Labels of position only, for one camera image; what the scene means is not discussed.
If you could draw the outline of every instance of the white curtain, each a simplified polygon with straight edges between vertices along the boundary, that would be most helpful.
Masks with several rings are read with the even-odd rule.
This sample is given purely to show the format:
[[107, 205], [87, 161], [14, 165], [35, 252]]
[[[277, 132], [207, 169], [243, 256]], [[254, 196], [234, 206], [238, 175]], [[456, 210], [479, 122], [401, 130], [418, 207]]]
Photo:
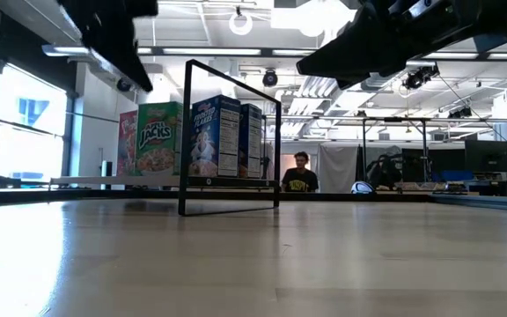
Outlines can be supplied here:
[[356, 181], [357, 146], [321, 144], [318, 149], [320, 193], [351, 193]]

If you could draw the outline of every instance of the man's dark hair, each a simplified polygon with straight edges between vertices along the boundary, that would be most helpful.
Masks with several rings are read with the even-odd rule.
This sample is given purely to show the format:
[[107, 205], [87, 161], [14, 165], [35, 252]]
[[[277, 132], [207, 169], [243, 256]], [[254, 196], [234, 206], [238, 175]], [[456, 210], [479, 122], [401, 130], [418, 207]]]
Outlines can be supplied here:
[[302, 157], [302, 158], [305, 158], [306, 159], [306, 162], [308, 162], [308, 154], [306, 154], [305, 151], [302, 151], [302, 152], [299, 152], [297, 154], [295, 154], [295, 159], [298, 158], [298, 157]]

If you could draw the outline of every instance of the wooden floor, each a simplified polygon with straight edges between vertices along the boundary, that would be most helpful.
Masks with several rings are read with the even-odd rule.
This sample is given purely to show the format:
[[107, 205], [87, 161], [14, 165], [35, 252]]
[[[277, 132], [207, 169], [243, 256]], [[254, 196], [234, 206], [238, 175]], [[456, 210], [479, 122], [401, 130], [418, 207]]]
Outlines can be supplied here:
[[[252, 207], [210, 202], [191, 208]], [[0, 316], [507, 317], [507, 212], [165, 201], [0, 207]]]

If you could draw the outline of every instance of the black t-shirt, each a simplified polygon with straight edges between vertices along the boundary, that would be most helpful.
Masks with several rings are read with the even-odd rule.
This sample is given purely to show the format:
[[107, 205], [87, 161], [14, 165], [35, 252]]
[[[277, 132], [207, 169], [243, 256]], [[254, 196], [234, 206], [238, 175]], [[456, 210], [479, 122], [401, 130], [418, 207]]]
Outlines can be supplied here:
[[318, 177], [309, 170], [299, 173], [296, 168], [291, 168], [285, 173], [283, 184], [287, 193], [313, 192], [318, 189]]

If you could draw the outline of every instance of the cereal box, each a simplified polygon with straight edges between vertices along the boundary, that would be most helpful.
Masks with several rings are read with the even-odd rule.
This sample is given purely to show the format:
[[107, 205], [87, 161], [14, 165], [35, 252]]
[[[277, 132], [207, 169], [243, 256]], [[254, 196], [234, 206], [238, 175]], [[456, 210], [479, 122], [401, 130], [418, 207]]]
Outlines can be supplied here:
[[134, 174], [136, 155], [136, 117], [138, 111], [121, 114], [119, 120], [119, 149], [116, 160], [117, 176]]
[[245, 104], [239, 116], [239, 177], [261, 177], [261, 109]]
[[193, 105], [190, 176], [238, 177], [239, 110], [223, 95]]
[[178, 102], [140, 105], [136, 140], [137, 174], [179, 174], [182, 110], [183, 106]]

